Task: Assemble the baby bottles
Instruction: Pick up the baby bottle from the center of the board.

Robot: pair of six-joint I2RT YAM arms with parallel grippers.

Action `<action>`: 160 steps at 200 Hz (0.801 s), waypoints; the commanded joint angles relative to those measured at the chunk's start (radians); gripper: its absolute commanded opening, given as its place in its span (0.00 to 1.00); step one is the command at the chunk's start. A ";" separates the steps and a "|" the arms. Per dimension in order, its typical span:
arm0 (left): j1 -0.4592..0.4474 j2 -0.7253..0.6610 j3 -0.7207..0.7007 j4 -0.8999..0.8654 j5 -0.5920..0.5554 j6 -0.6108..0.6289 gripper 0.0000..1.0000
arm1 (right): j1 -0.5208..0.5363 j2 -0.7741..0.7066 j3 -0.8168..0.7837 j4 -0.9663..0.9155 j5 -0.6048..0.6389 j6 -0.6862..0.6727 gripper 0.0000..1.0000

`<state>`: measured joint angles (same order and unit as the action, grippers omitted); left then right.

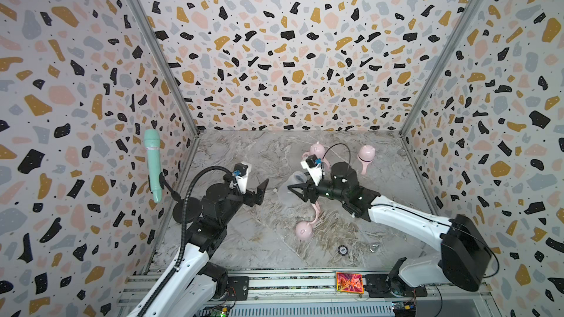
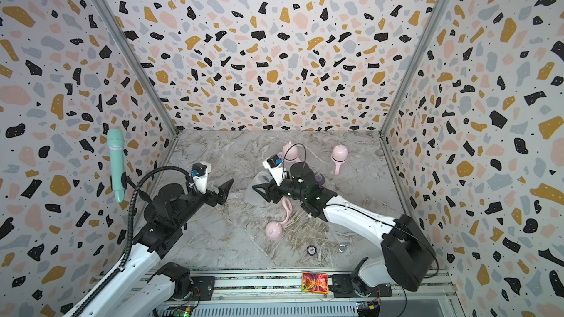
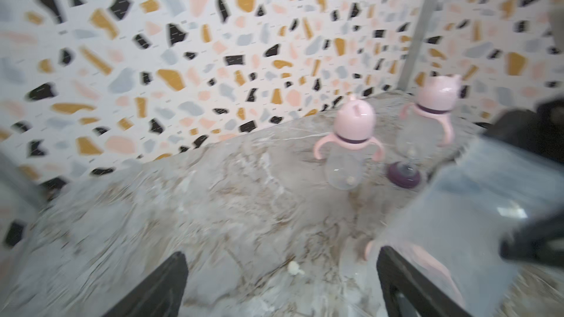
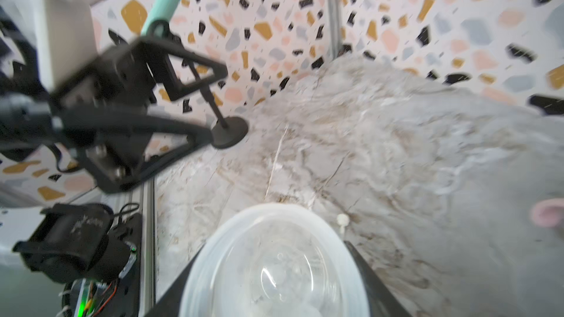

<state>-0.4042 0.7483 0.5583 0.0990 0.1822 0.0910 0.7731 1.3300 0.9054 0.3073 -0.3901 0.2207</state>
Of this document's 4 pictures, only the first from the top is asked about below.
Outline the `clear straw disc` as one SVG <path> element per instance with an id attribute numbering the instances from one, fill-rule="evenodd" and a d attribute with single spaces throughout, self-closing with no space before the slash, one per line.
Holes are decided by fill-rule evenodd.
<path id="1" fill-rule="evenodd" d="M 287 217 L 295 217 L 295 204 L 297 200 L 295 195 L 286 186 L 274 188 L 273 192 L 276 195 L 276 204 L 279 205 L 282 213 Z"/>

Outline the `clear baby bottle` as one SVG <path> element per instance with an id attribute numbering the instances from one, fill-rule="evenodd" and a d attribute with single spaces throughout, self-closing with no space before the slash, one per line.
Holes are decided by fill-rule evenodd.
<path id="1" fill-rule="evenodd" d="M 322 169 L 324 173 L 329 173 L 331 169 L 330 162 L 327 159 L 322 160 Z"/>
<path id="2" fill-rule="evenodd" d="M 308 176 L 305 173 L 302 173 L 300 171 L 296 171 L 294 173 L 292 173 L 292 175 L 289 177 L 288 181 L 287 181 L 287 191 L 289 193 L 292 193 L 292 190 L 289 188 L 290 186 L 293 185 L 297 185 L 300 183 L 305 183 L 308 180 Z"/>
<path id="3" fill-rule="evenodd" d="M 371 161 L 364 161 L 362 159 L 359 160 L 362 165 L 361 174 L 365 175 L 367 173 L 368 166 L 372 163 Z"/>

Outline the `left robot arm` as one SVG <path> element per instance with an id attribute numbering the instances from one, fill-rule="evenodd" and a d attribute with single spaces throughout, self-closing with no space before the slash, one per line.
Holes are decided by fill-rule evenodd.
<path id="1" fill-rule="evenodd" d="M 245 194 L 228 182 L 215 183 L 201 199 L 201 216 L 186 229 L 179 253 L 130 316 L 194 316 L 212 299 L 228 293 L 227 271 L 210 262 L 238 210 L 261 205 L 269 184 Z"/>

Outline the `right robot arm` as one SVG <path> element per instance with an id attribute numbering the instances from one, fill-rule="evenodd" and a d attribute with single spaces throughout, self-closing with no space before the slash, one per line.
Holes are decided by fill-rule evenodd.
<path id="1" fill-rule="evenodd" d="M 418 288 L 439 284 L 476 292 L 488 278 L 486 270 L 496 255 L 470 218 L 462 214 L 439 217 L 397 203 L 361 186 L 346 162 L 334 164 L 328 176 L 319 161 L 307 159 L 301 165 L 308 172 L 307 180 L 287 189 L 303 202 L 337 200 L 352 217 L 392 227 L 436 251 L 420 258 L 399 258 L 380 284 L 381 292 L 407 297 Z"/>

